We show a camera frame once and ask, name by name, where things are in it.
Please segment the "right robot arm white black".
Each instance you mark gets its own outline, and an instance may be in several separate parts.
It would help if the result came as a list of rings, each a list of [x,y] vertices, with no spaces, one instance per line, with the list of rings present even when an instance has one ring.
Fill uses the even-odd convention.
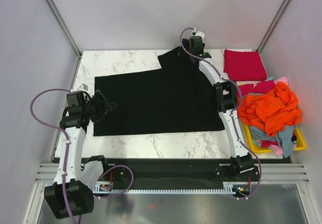
[[[235,180],[243,180],[255,168],[251,152],[245,141],[237,119],[238,87],[236,82],[225,79],[213,64],[211,55],[204,51],[203,39],[197,34],[189,38],[189,49],[180,36],[181,49],[189,55],[191,62],[212,85],[211,105],[220,117],[230,147],[230,174]]]

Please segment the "yellow plastic bin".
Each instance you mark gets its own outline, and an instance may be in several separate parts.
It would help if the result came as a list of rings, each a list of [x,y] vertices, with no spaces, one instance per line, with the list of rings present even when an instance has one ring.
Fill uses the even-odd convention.
[[[249,93],[250,95],[262,95],[262,94],[256,94],[256,93]],[[296,144],[296,148],[294,151],[302,151],[306,149],[306,142],[303,139],[303,136],[300,132],[299,129],[299,125],[295,125],[297,126],[297,128],[294,131],[294,135],[292,138],[292,141]],[[261,147],[257,147],[254,143],[253,143],[253,138],[251,136],[250,133],[250,129],[249,129],[249,125],[243,123],[243,127],[245,130],[245,134],[246,134],[246,143],[248,145],[248,147],[256,154],[264,154],[264,153],[270,153],[273,152],[273,150],[269,149],[269,148],[261,148]]]

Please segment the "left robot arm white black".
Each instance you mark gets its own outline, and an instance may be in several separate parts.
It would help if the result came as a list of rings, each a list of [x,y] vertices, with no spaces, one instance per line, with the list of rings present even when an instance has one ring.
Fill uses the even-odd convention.
[[[100,90],[93,96],[85,91],[67,93],[67,107],[59,127],[63,129],[63,156],[52,185],[45,187],[44,198],[56,219],[81,216],[94,209],[93,188],[110,176],[104,156],[94,156],[82,163],[83,144],[89,123],[102,120],[116,104],[106,100]]]

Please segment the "black t shirt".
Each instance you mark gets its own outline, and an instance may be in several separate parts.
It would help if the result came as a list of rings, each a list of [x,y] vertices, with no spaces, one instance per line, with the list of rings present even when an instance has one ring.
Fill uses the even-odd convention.
[[[95,78],[95,89],[117,107],[94,124],[94,136],[224,130],[211,83],[176,49],[158,56],[160,69]]]

